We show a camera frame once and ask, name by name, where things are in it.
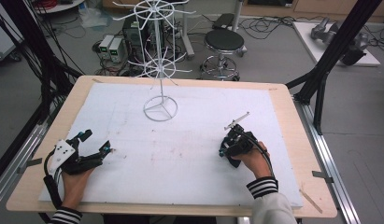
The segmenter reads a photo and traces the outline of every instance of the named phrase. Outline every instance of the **white board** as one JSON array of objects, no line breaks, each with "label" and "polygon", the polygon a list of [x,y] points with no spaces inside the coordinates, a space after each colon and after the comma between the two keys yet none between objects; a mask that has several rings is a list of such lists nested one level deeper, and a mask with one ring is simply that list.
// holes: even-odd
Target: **white board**
[{"label": "white board", "polygon": [[[320,60],[320,57],[322,57],[323,52],[326,50],[327,45],[322,42],[322,40],[319,39],[312,39],[311,38],[311,29],[316,27],[319,22],[299,22],[294,21],[293,27],[295,28],[297,34],[300,38],[302,38],[303,43],[305,44],[306,48],[308,49],[309,54],[314,59],[315,62]],[[332,26],[332,23],[329,23],[326,25],[326,31],[330,29]],[[380,62],[373,56],[367,49],[363,51],[366,53],[365,56],[361,57],[361,59],[356,62],[355,66],[379,66]]]},{"label": "white board", "polygon": [[[97,152],[106,140],[116,151],[92,173],[84,202],[252,205],[246,188],[252,172],[219,156],[224,127],[249,112],[240,125],[269,148],[279,191],[293,207],[303,205],[268,91],[165,86],[178,113],[160,122],[143,112],[144,103],[160,94],[160,87],[150,88],[92,86],[68,138],[91,129],[80,155]],[[50,200],[45,189],[39,200]]]}]

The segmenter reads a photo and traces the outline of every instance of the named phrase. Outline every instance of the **round stool seat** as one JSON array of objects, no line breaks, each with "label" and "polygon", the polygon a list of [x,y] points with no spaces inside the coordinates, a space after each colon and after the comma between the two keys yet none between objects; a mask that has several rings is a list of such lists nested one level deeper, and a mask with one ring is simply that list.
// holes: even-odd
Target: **round stool seat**
[{"label": "round stool seat", "polygon": [[236,51],[244,46],[244,38],[229,30],[213,30],[206,34],[206,44],[215,51]]}]

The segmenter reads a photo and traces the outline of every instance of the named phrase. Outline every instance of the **hand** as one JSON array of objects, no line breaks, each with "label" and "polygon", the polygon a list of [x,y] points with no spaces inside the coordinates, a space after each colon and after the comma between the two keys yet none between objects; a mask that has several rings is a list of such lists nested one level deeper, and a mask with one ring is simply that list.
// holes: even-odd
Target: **hand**
[{"label": "hand", "polygon": [[[259,142],[259,146],[264,150],[267,150],[263,142]],[[244,162],[244,164],[255,174],[256,179],[271,176],[267,161],[256,146],[254,146],[249,153],[240,154],[232,158]]]},{"label": "hand", "polygon": [[62,206],[75,209],[83,198],[84,190],[87,186],[87,180],[93,169],[79,175],[69,175],[63,172],[64,181],[64,201]]}]

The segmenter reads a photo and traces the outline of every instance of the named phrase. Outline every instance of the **striped cuff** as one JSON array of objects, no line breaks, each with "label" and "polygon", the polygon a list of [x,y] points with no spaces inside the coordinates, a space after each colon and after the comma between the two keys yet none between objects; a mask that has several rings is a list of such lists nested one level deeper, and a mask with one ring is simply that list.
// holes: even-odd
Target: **striped cuff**
[{"label": "striped cuff", "polygon": [[51,218],[51,223],[71,223],[79,224],[83,215],[73,209],[67,207],[60,207],[54,216]]},{"label": "striped cuff", "polygon": [[269,193],[278,192],[277,181],[272,176],[262,177],[247,184],[253,198],[263,197]]}]

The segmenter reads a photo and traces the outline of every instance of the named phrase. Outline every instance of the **white wire stand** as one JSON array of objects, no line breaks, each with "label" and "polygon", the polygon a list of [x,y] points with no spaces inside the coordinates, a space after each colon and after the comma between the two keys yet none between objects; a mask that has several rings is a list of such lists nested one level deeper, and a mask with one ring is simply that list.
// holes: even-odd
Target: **white wire stand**
[{"label": "white wire stand", "polygon": [[[163,88],[163,79],[168,78],[171,80],[172,83],[176,84],[172,79],[171,76],[173,76],[176,72],[191,72],[192,70],[186,71],[186,70],[178,70],[176,68],[175,63],[178,62],[180,59],[185,57],[186,53],[181,55],[176,59],[176,53],[175,53],[175,19],[174,19],[174,12],[179,13],[187,13],[187,14],[193,14],[194,12],[186,12],[186,11],[180,11],[175,10],[175,5],[178,4],[186,4],[189,0],[183,1],[183,2],[176,2],[176,3],[168,3],[162,0],[145,0],[141,1],[140,3],[136,5],[123,5],[113,2],[116,6],[120,7],[134,7],[134,13],[131,13],[130,15],[121,17],[121,18],[114,18],[115,21],[124,20],[125,18],[135,16],[136,21],[139,26],[139,31],[143,30],[145,26],[147,25],[148,21],[154,22],[154,31],[155,31],[155,38],[156,38],[156,54],[155,56],[151,56],[148,51],[143,47],[142,37],[139,36],[139,40],[141,43],[142,50],[142,59],[143,63],[134,63],[130,62],[130,64],[142,66],[144,68],[141,75],[137,77],[142,76],[148,76],[154,78],[154,80],[159,79],[160,80],[160,89],[161,89],[161,95],[154,96],[147,100],[147,102],[144,105],[144,113],[145,115],[152,120],[155,121],[166,121],[169,119],[172,119],[178,112],[178,104],[177,102],[171,98],[170,96],[164,95],[164,88]],[[143,21],[142,26],[139,24],[139,20]],[[159,21],[165,21],[168,25],[172,27],[172,61],[166,58],[166,55],[168,53],[168,48],[162,49],[162,40],[160,36],[160,26]]]}]

